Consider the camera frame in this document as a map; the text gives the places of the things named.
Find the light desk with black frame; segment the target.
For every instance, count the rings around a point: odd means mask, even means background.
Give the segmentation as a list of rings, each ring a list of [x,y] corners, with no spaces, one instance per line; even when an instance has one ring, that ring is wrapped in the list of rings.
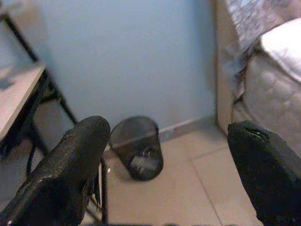
[[[58,88],[51,81],[45,66],[32,52],[10,16],[10,12],[18,6],[18,3],[4,5],[0,0],[0,23],[5,23],[9,27],[30,56],[32,64],[0,69],[0,155],[8,156],[21,136],[28,136],[32,142],[32,148],[26,167],[27,179],[34,170],[32,169],[32,159],[35,149],[43,146],[42,139],[34,125],[33,116],[38,105],[47,99],[44,96],[45,91],[51,90],[52,94],[49,99],[58,98],[64,110],[67,110],[68,106]],[[51,152],[47,149],[42,151],[44,157]],[[106,165],[103,157],[90,202],[94,202],[96,209],[101,213],[101,219],[97,219],[96,224],[98,226],[108,225]]]

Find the beige upholstered bed frame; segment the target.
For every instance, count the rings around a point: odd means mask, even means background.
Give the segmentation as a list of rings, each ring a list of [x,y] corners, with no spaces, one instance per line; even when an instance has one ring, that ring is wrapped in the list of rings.
[[[233,118],[233,88],[231,76],[227,72],[226,48],[237,43],[235,26],[227,10],[225,0],[217,0],[216,4],[216,43],[217,43],[217,123],[221,130],[227,134],[228,124]]]

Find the crumpled white paper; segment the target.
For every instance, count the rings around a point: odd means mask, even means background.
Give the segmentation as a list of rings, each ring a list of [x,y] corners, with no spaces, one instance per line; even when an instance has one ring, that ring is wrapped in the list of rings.
[[[154,174],[158,167],[159,160],[150,151],[143,151],[135,155],[130,162],[130,167],[140,174]]]

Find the printed grey headboard cover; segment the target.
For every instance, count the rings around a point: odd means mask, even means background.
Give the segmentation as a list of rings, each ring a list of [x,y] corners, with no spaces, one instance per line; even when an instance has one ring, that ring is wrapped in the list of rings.
[[[226,68],[235,97],[244,92],[243,71],[261,35],[295,19],[293,5],[298,0],[225,0],[235,26],[237,43],[226,48]]]

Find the white quilted mattress pad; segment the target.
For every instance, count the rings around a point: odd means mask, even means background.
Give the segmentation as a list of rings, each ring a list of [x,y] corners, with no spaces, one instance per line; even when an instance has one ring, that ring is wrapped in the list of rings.
[[[301,83],[301,17],[266,32],[260,44],[288,75]]]

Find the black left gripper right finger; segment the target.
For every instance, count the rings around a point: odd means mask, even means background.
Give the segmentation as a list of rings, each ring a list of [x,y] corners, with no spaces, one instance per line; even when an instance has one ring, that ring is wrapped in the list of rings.
[[[301,226],[301,158],[280,135],[246,120],[227,141],[242,185],[264,226]]]

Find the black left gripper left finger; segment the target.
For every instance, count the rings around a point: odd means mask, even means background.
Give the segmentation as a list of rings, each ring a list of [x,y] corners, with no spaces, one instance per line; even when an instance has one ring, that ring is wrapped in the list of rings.
[[[67,131],[0,212],[0,226],[78,226],[110,133],[101,116],[85,118]]]

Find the black mesh waste bin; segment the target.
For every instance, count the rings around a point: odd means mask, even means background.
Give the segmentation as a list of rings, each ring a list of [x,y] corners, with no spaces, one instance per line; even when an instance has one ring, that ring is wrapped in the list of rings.
[[[121,121],[111,132],[109,146],[134,180],[150,181],[157,177],[164,167],[159,128],[157,123],[149,117],[133,116]],[[150,151],[159,160],[154,174],[140,174],[130,167],[134,156],[143,151]]]

